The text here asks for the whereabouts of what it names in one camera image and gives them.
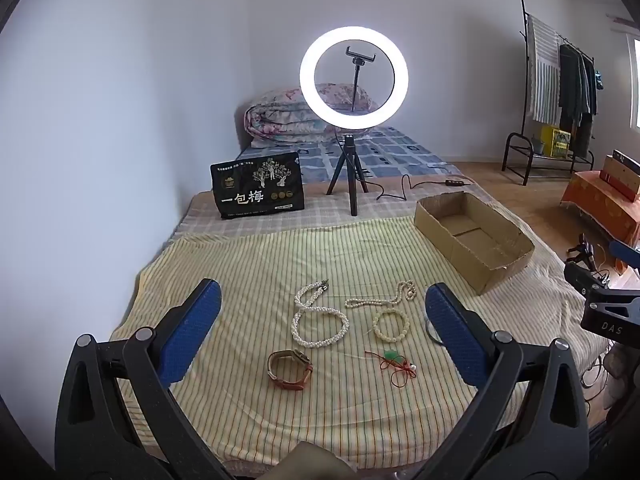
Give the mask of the yellow crate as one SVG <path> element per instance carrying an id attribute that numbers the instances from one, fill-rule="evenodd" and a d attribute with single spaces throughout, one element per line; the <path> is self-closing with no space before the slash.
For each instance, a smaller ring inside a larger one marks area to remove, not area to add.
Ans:
<path id="1" fill-rule="evenodd" d="M 540 129 L 539 141 L 542 144 L 542 154 L 551 158 L 567 158 L 570 151 L 572 135 L 569 132 L 550 125 Z"/>

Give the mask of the black tripod stand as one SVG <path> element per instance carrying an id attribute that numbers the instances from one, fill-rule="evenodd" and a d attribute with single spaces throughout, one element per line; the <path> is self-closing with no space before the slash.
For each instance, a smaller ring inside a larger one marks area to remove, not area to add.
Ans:
<path id="1" fill-rule="evenodd" d="M 337 141 L 337 145 L 341 149 L 341 155 L 337 159 L 337 165 L 334 169 L 334 174 L 330 181 L 329 187 L 326 189 L 326 195 L 333 194 L 335 185 L 337 184 L 337 180 L 340 177 L 343 168 L 346 168 L 349 211 L 353 217 L 357 217 L 357 184 L 360 184 L 363 193 L 369 192 L 368 184 L 366 178 L 364 177 L 360 158 L 357 154 L 354 136 L 352 134 L 346 134 L 343 141 Z"/>

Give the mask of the blue patterned bed sheet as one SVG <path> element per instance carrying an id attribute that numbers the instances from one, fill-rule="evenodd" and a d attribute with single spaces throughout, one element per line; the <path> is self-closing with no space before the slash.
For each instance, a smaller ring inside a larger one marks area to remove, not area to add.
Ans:
<path id="1" fill-rule="evenodd" d="M 267 157 L 282 153 L 298 154 L 300 172 L 305 183 L 329 182 L 338 158 L 340 144 L 329 136 L 321 142 L 283 144 L 254 139 L 239 154 L 239 159 Z M 395 128 L 380 127 L 355 136 L 357 155 L 367 180 L 401 177 L 446 176 L 458 174 L 456 166 L 445 162 L 421 144 Z"/>

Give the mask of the checked beige blanket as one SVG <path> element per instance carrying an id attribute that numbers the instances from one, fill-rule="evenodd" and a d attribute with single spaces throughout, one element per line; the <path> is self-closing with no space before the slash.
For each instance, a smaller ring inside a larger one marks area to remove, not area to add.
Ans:
<path id="1" fill-rule="evenodd" d="M 494 200 L 475 183 L 465 186 L 447 186 L 444 185 L 443 178 L 433 182 L 424 176 L 412 180 L 382 178 L 374 181 L 372 191 L 358 195 L 358 216 L 353 217 L 349 211 L 346 184 L 339 183 L 334 194 L 326 195 L 326 185 L 319 182 L 304 186 L 305 208 L 303 210 L 222 220 L 213 193 L 201 192 L 192 198 L 186 214 L 169 240 L 175 242 L 185 235 L 236 237 L 341 226 L 373 219 L 407 217 L 414 214 L 418 200 L 427 196 L 453 192 L 474 194 L 485 203 L 491 203 Z"/>

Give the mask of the brown cardboard box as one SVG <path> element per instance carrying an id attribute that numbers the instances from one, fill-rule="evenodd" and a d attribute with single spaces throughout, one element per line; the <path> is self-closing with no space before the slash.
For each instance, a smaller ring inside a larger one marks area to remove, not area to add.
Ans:
<path id="1" fill-rule="evenodd" d="M 524 270 L 535 250 L 516 224 L 467 192 L 418 200 L 414 225 L 479 295 Z"/>

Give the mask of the red string jade pendant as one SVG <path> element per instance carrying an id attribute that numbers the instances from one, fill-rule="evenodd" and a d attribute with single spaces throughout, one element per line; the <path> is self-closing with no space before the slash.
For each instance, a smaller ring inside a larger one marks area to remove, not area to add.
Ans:
<path id="1" fill-rule="evenodd" d="M 405 388 L 410 379 L 416 378 L 416 366 L 395 350 L 383 353 L 366 350 L 364 355 L 378 361 L 378 368 L 390 374 L 390 384 L 397 389 Z"/>

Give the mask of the cardboard box on table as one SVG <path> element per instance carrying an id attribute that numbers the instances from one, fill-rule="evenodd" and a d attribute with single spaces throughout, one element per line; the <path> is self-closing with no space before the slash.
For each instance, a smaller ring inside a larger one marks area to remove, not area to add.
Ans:
<path id="1" fill-rule="evenodd" d="M 639 198 L 639 164 L 619 150 L 606 156 L 600 179 L 620 192 L 627 200 L 634 202 Z"/>

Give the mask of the folded floral quilt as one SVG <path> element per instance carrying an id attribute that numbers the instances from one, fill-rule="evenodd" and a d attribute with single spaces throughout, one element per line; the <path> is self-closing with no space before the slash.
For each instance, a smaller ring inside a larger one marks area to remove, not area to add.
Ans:
<path id="1" fill-rule="evenodd" d="M 378 108 L 366 90 L 352 92 L 352 84 L 317 84 L 317 90 L 323 102 L 340 113 L 363 115 Z M 321 142 L 342 133 L 311 110 L 299 88 L 263 94 L 250 103 L 243 124 L 254 139 L 284 144 Z"/>

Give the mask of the black clothes rack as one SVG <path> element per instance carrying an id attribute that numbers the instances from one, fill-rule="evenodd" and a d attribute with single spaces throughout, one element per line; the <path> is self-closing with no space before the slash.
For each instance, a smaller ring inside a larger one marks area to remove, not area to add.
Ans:
<path id="1" fill-rule="evenodd" d="M 541 171 L 558 172 L 564 170 L 569 174 L 572 174 L 579 167 L 586 167 L 588 169 L 591 169 L 594 167 L 594 155 L 590 150 L 590 145 L 589 152 L 586 157 L 576 156 L 571 150 L 568 152 L 567 158 L 551 158 L 546 157 L 544 156 L 544 154 L 542 154 L 542 144 L 539 141 L 539 133 L 541 127 L 545 124 L 542 124 L 541 122 L 535 122 L 532 118 L 529 117 L 528 114 L 529 68 L 526 25 L 527 18 L 531 13 L 526 10 L 526 6 L 521 6 L 521 10 L 523 17 L 523 30 L 521 31 L 521 35 L 523 36 L 525 46 L 524 104 L 520 128 L 518 129 L 518 131 L 509 133 L 506 137 L 501 169 L 503 171 L 513 172 L 522 180 L 523 184 L 527 184 L 531 178 L 535 177 Z M 584 55 L 587 55 L 593 59 L 594 67 L 596 67 L 596 60 L 592 56 L 585 54 L 585 52 L 581 48 L 578 48 L 576 44 L 573 44 L 565 36 L 559 34 L 558 32 L 556 33 L 560 36 L 560 45 L 571 44 L 576 49 L 581 50 Z"/>

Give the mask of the black snack bag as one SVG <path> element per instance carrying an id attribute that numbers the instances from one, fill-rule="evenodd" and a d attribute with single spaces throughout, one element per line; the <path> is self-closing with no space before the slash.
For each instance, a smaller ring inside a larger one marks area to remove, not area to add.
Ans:
<path id="1" fill-rule="evenodd" d="M 214 201 L 222 220 L 305 208 L 295 153 L 238 159 L 210 166 Z"/>

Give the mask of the dark hanging clothes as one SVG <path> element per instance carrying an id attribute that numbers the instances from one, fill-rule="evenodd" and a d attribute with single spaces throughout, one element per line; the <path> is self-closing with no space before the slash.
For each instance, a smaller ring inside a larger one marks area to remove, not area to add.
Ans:
<path id="1" fill-rule="evenodd" d="M 571 44 L 560 45 L 560 129 L 570 134 L 570 150 L 586 157 L 598 114 L 600 73 L 593 59 Z"/>

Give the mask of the black phone holder clamp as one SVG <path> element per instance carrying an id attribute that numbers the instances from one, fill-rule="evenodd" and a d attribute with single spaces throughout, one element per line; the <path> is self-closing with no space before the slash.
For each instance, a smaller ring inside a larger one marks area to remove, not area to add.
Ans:
<path id="1" fill-rule="evenodd" d="M 357 66 L 365 66 L 367 63 L 373 63 L 376 55 L 369 56 L 352 50 L 351 47 L 347 47 L 345 54 L 352 59 L 352 64 Z"/>

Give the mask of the small black floor tripod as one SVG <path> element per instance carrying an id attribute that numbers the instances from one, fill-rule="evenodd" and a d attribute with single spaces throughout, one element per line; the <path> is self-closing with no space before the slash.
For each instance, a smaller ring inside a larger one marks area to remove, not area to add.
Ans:
<path id="1" fill-rule="evenodd" d="M 593 244 L 590 243 L 585 233 L 579 234 L 578 244 L 570 248 L 566 253 L 566 263 L 583 263 L 591 273 L 597 271 L 596 260 L 594 260 Z"/>

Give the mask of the orange covered low table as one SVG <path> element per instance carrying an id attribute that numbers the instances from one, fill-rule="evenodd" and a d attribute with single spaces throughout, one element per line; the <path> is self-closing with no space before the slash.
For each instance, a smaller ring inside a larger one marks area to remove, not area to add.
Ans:
<path id="1" fill-rule="evenodd" d="M 600 179 L 597 170 L 575 172 L 561 198 L 597 223 L 610 237 L 639 245 L 639 200 L 632 202 Z"/>

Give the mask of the striped hanging cloth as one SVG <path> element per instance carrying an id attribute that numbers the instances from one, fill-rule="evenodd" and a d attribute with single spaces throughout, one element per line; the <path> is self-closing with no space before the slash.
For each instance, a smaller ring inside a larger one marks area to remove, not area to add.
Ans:
<path id="1" fill-rule="evenodd" d="M 561 118 L 560 36 L 532 14 L 527 18 L 526 36 L 529 117 L 557 127 Z"/>

